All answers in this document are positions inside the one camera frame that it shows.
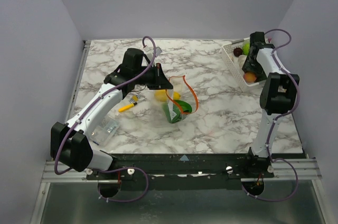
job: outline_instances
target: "white basket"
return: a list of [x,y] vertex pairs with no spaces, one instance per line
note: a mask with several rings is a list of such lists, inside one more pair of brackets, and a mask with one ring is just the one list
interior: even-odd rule
[[249,83],[247,84],[246,81],[243,78],[244,72],[241,68],[239,68],[238,65],[238,58],[236,58],[233,55],[233,50],[237,47],[242,48],[244,44],[249,43],[250,38],[245,38],[243,42],[236,43],[232,45],[231,42],[225,42],[222,46],[222,59],[227,65],[228,69],[230,70],[232,76],[236,80],[237,84],[239,85],[240,89],[243,92],[247,92],[251,89],[262,87],[265,83],[265,81],[255,82],[255,83]]

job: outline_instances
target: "green plastic item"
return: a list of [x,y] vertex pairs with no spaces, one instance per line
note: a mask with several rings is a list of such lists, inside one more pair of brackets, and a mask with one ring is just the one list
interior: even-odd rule
[[[183,112],[188,112],[188,113],[192,112],[192,107],[187,102],[182,101],[182,100],[176,100],[175,102],[177,102],[178,105],[181,106]],[[175,104],[173,105],[173,111],[177,115],[173,119],[171,119],[171,116],[170,116],[168,103],[163,104],[162,108],[164,110],[164,113],[165,113],[165,116],[166,116],[168,122],[171,123],[171,124],[174,124],[174,123],[177,123],[179,121],[182,121],[183,119],[185,119],[187,117],[187,114],[181,114],[180,109]]]
[[245,45],[243,45],[243,48],[242,48],[243,54],[246,56],[249,55],[249,49],[250,49],[250,43],[246,43]]

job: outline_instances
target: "transparent plastic bag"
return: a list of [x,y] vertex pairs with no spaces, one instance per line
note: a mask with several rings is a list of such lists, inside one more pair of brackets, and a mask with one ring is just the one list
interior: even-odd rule
[[90,139],[98,146],[104,147],[111,141],[120,123],[106,115],[100,124],[95,128]]
[[[169,78],[174,89],[166,90],[167,102],[163,104],[163,110],[169,123],[177,123],[188,115],[195,113],[199,108],[199,101],[194,90],[185,80],[185,76],[173,76]],[[180,99],[174,98],[174,93],[180,94]]]

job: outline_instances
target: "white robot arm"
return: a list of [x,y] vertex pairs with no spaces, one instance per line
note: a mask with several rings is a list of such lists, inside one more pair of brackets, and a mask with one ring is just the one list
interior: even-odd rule
[[[143,59],[147,61],[147,67],[142,66]],[[51,156],[76,171],[83,171],[86,168],[109,169],[112,156],[101,151],[89,140],[91,133],[136,84],[146,85],[150,90],[173,89],[172,84],[164,76],[161,64],[154,64],[154,60],[155,57],[152,57],[150,61],[142,50],[129,48],[124,54],[122,64],[106,76],[104,84],[85,108],[65,124],[56,122],[53,125]]]
[[[254,72],[258,78],[267,79],[260,95],[262,119],[259,125],[256,139],[253,141],[251,151],[253,156],[267,158],[267,144],[271,153],[272,145],[276,137],[281,120],[276,119],[280,114],[287,113],[292,109],[297,95],[296,88],[278,56],[273,58],[272,44],[265,43],[263,32],[255,32],[250,35],[249,55],[243,65],[243,71]],[[291,74],[296,83],[299,76]],[[275,123],[271,135],[271,124]]]

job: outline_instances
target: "white marble surface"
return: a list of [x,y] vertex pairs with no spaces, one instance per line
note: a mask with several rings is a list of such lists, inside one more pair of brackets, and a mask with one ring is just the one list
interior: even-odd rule
[[[120,122],[104,147],[114,153],[246,153],[261,119],[261,89],[242,93],[221,59],[222,40],[155,40],[163,53],[157,58],[167,77],[186,75],[200,101],[199,110],[176,124],[166,121],[154,92],[140,93],[142,101],[119,113],[129,94],[109,116]],[[142,48],[140,40],[92,41],[76,100],[79,111],[94,96],[123,59],[127,48]],[[293,119],[284,118],[273,144],[274,153],[302,152]]]

